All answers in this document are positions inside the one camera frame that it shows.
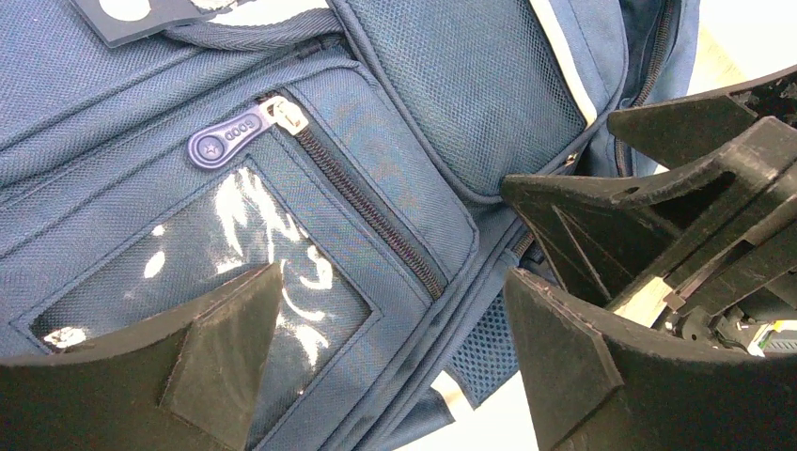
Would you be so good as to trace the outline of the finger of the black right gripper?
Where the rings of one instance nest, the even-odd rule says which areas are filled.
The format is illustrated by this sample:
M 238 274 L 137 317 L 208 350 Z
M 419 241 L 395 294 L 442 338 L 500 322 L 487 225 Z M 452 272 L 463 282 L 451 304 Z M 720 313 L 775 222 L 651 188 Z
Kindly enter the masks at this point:
M 615 111 L 608 130 L 673 169 L 711 153 L 765 117 L 796 126 L 794 66 L 741 84 Z
M 796 197 L 796 131 L 775 117 L 711 153 L 643 178 L 510 175 L 505 201 L 531 229 L 561 286 L 617 305 L 645 278 L 677 284 L 701 267 L 701 242 L 760 195 Z

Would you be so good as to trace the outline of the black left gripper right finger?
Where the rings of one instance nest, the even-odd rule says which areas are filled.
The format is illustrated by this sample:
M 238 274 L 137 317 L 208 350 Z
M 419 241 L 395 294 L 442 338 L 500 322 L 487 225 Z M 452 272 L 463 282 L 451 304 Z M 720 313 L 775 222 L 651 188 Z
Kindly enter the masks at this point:
M 796 359 L 689 342 L 523 269 L 503 289 L 542 450 L 792 450 Z

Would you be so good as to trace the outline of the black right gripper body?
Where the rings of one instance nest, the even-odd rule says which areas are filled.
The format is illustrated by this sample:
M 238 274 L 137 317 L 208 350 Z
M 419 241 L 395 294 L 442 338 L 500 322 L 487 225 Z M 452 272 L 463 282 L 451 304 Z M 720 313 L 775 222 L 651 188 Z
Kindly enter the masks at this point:
M 796 327 L 796 197 L 760 195 L 694 254 L 701 267 L 677 284 L 647 277 L 612 307 L 633 322 L 716 349 L 765 357 Z

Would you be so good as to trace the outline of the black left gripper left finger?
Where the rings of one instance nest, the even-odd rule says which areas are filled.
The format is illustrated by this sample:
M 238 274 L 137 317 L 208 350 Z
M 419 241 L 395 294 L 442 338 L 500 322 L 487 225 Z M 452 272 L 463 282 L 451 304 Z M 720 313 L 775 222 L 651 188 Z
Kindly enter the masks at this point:
M 1 362 L 5 450 L 242 450 L 282 300 L 277 265 L 68 350 Z

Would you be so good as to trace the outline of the navy blue backpack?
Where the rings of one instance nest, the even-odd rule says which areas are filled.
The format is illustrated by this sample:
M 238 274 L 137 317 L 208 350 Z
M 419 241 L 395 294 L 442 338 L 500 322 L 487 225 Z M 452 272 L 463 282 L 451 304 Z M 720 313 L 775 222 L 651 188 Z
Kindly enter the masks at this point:
M 509 175 L 646 176 L 697 1 L 5 1 L 1 362 L 283 277 L 242 450 L 393 450 L 518 371 Z

